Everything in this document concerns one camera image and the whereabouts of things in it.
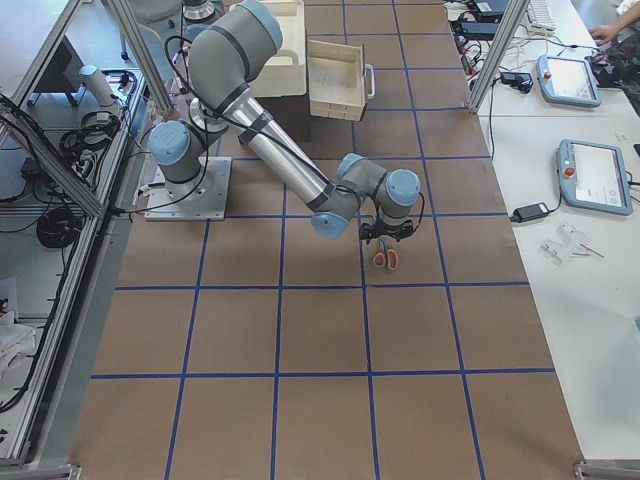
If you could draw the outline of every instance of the metal base plate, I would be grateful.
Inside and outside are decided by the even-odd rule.
[[[224,220],[231,178],[231,157],[209,157],[208,164],[206,157],[200,157],[200,163],[207,165],[205,175],[209,177],[202,182],[210,185],[204,194],[192,194],[181,202],[162,206],[173,202],[175,198],[170,197],[164,188],[153,189],[147,205],[147,208],[153,210],[144,214],[147,220]],[[164,182],[160,169],[153,181]]]

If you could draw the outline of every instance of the tablet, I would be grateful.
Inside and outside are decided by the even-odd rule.
[[[597,107],[600,93],[586,60],[543,55],[537,63],[538,81],[545,100],[578,107]]]
[[[633,212],[618,147],[563,140],[557,152],[560,191],[568,205],[602,212]]]

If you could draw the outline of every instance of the person's arm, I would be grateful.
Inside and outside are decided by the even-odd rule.
[[[634,4],[611,25],[599,25],[589,29],[596,45],[604,45],[616,38],[623,28],[640,20],[640,2]]]

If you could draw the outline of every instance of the tablet screen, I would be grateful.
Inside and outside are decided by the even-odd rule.
[[[555,95],[587,100],[595,99],[584,62],[549,58],[548,65]]]
[[[615,150],[573,144],[573,155],[577,200],[626,206]]]

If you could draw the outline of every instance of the robotic arm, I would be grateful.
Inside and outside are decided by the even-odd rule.
[[[174,197],[189,192],[202,168],[199,155],[229,128],[314,212],[311,224],[320,235],[339,237],[369,197],[376,218],[361,225],[360,239],[411,236],[415,227],[408,216],[420,190],[414,172],[388,171],[350,153],[333,182],[252,96],[247,82],[281,45],[278,22],[257,0],[244,0],[195,38],[189,76],[197,98],[190,107],[190,123],[166,122],[149,137],[149,150],[170,185],[167,189]]]

